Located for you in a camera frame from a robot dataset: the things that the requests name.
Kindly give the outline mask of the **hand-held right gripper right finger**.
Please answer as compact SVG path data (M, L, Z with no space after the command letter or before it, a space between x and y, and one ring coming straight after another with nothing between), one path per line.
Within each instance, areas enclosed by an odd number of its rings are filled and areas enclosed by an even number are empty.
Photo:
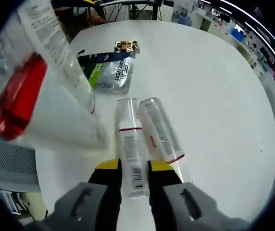
M149 203L157 231L218 231L216 202L190 182L183 183L172 166L148 161Z

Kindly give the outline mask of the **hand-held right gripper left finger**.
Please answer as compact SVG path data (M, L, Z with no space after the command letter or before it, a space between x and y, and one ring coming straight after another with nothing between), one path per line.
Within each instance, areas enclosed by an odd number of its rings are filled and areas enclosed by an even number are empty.
M121 204L120 159L101 162L87 182L61 198L52 213L54 231L115 231Z

